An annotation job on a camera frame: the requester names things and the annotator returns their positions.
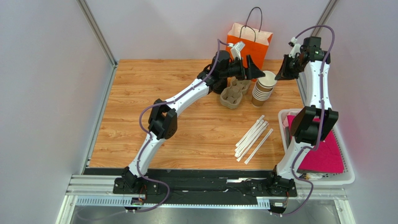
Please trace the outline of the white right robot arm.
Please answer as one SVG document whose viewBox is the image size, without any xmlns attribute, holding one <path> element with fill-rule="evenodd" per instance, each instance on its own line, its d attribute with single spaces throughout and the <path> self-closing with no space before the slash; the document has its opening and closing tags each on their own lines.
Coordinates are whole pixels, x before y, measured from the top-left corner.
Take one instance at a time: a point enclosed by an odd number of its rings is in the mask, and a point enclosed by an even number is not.
<svg viewBox="0 0 398 224">
<path fill-rule="evenodd" d="M 291 142 L 283 159 L 275 166 L 267 191 L 273 196 L 284 196 L 294 185 L 297 170 L 310 151 L 319 148 L 336 124 L 339 113 L 332 109 L 328 98 L 327 76 L 330 53 L 321 49 L 321 38 L 305 38 L 303 44 L 292 38 L 292 50 L 284 56 L 276 80 L 306 80 L 306 99 L 303 109 L 290 127 Z"/>
</svg>

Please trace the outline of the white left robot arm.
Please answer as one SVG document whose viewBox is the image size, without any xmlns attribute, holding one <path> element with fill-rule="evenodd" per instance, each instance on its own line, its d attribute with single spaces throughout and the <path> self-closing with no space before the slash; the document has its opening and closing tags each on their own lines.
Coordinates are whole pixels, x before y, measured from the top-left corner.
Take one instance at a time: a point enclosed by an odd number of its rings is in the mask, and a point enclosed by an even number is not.
<svg viewBox="0 0 398 224">
<path fill-rule="evenodd" d="M 143 128 L 147 134 L 145 142 L 134 160 L 123 169 L 121 177 L 115 179 L 115 188 L 137 194 L 143 189 L 148 189 L 149 183 L 153 182 L 165 186 L 169 193 L 171 189 L 167 183 L 146 177 L 154 155 L 160 146 L 176 133 L 179 115 L 197 100 L 220 90 L 222 83 L 229 77 L 252 80 L 265 76 L 250 55 L 246 56 L 246 61 L 244 63 L 237 57 L 231 58 L 227 51 L 218 50 L 212 62 L 184 90 L 167 100 L 157 99 L 153 105 L 144 109 L 144 112 L 151 111 L 149 126 Z"/>
</svg>

